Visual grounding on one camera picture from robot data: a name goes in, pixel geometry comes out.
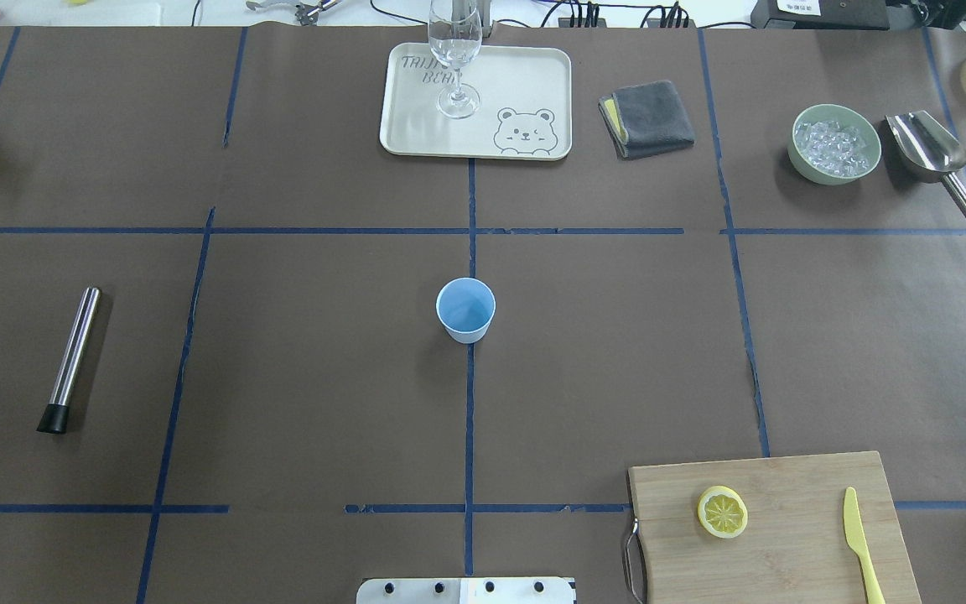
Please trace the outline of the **long metal grabber tool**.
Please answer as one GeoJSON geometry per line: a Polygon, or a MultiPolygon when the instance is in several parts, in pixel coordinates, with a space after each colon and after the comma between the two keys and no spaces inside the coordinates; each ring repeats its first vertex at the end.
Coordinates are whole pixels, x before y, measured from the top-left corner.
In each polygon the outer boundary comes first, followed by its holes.
{"type": "Polygon", "coordinates": [[[246,1],[248,10],[257,12],[276,7],[289,7],[293,9],[295,22],[300,26],[314,26],[319,22],[319,16],[329,11],[340,1],[246,1]]]}

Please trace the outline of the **yellow lemon half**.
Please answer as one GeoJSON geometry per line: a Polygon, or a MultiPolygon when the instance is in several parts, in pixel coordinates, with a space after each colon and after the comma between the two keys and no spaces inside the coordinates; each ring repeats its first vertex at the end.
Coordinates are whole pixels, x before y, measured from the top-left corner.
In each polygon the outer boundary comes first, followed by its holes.
{"type": "Polygon", "coordinates": [[[722,485],[710,486],[701,493],[695,515],[701,527],[717,539],[739,538],[749,523],[743,498],[722,485]]]}

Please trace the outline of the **yellow plastic knife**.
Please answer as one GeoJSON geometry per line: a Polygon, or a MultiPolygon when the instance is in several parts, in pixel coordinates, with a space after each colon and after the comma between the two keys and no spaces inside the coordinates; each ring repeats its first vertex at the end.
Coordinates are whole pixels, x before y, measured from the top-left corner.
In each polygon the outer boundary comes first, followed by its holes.
{"type": "Polygon", "coordinates": [[[847,486],[844,489],[842,511],[844,540],[846,540],[849,549],[854,553],[856,559],[858,559],[866,603],[886,603],[877,575],[875,574],[869,543],[866,540],[858,493],[856,493],[856,489],[852,486],[847,486]]]}

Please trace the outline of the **grey folded cloth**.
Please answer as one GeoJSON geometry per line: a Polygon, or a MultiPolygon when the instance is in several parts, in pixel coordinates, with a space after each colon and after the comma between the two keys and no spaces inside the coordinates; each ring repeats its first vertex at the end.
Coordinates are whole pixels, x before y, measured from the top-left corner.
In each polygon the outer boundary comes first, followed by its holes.
{"type": "Polygon", "coordinates": [[[676,152],[695,145],[695,133],[673,81],[625,86],[598,100],[622,159],[676,152]]]}

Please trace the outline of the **clear wine glass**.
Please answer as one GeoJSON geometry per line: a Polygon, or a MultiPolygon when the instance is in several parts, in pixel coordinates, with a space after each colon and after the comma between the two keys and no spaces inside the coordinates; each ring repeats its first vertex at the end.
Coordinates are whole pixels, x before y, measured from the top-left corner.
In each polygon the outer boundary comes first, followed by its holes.
{"type": "Polygon", "coordinates": [[[482,45],[478,3],[430,1],[427,34],[434,58],[449,76],[437,100],[440,113],[451,119],[472,116],[478,111],[480,93],[461,80],[461,71],[478,56],[482,45]]]}

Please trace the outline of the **light blue plastic cup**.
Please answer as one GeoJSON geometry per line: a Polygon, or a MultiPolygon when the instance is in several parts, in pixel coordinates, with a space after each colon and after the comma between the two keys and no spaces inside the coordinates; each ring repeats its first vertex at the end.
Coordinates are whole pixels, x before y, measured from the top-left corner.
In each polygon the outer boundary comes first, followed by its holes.
{"type": "Polygon", "coordinates": [[[434,309],[454,341],[470,345],[482,340],[495,316],[493,290],[479,279],[450,280],[438,292],[434,309]]]}

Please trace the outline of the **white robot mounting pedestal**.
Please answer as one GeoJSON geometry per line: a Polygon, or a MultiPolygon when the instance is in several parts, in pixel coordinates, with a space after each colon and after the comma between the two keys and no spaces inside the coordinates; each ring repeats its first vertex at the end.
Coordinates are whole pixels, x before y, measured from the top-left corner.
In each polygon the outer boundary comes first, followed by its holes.
{"type": "Polygon", "coordinates": [[[372,578],[356,603],[576,603],[574,578],[559,576],[372,578]]]}

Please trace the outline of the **green bowl of ice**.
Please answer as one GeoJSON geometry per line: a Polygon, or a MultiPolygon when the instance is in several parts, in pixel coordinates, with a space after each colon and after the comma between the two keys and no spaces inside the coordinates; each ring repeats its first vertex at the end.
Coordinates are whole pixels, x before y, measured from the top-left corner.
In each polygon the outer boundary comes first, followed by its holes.
{"type": "Polygon", "coordinates": [[[851,108],[819,104],[797,115],[788,140],[791,164],[809,182],[839,186],[869,175],[881,160],[869,120],[851,108]]]}

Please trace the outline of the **steel ice scoop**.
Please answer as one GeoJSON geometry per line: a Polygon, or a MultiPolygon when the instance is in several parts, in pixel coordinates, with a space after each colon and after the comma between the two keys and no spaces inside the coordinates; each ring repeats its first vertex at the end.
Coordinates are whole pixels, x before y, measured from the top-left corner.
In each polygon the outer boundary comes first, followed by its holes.
{"type": "Polygon", "coordinates": [[[966,148],[927,111],[886,115],[898,152],[908,171],[924,183],[943,185],[966,219],[966,184],[961,171],[966,167],[966,148]]]}

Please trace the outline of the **black power adapter box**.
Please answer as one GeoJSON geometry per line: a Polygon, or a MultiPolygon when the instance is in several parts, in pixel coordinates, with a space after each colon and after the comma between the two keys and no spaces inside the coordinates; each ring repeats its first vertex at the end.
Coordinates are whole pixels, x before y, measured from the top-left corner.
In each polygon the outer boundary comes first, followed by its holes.
{"type": "Polygon", "coordinates": [[[886,1],[756,1],[756,29],[890,29],[886,1]]]}

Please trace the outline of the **cream bear serving tray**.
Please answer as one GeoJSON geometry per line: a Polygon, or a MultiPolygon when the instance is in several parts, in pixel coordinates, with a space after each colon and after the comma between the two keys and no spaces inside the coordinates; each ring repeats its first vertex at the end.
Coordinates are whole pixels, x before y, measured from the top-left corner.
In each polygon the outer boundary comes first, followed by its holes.
{"type": "Polygon", "coordinates": [[[572,64],[553,47],[486,45],[466,69],[480,93],[471,116],[440,113],[440,92],[454,77],[425,43],[388,55],[379,140],[392,154],[555,161],[567,156],[572,129],[572,64]]]}

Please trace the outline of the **bamboo cutting board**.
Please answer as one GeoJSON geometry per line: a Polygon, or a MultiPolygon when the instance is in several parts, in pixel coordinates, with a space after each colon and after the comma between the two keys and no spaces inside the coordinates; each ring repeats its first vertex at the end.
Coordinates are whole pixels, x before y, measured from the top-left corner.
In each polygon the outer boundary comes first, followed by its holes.
{"type": "Polygon", "coordinates": [[[633,466],[628,477],[649,603],[863,603],[844,535],[849,487],[883,599],[921,601],[878,452],[633,466]],[[699,523],[698,500],[713,486],[743,498],[749,524],[739,538],[699,523]]]}

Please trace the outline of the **steel muddler black tip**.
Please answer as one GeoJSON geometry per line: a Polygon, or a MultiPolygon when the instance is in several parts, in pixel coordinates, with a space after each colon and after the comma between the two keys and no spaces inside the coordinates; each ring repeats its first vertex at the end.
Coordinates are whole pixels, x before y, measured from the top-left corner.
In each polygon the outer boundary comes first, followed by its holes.
{"type": "Polygon", "coordinates": [[[77,311],[70,325],[69,339],[66,342],[64,356],[56,376],[56,383],[51,391],[50,401],[45,406],[39,420],[37,432],[44,435],[64,435],[68,431],[70,412],[70,396],[75,388],[78,371],[91,335],[91,326],[95,320],[97,305],[102,291],[99,287],[85,288],[78,303],[77,311]]]}

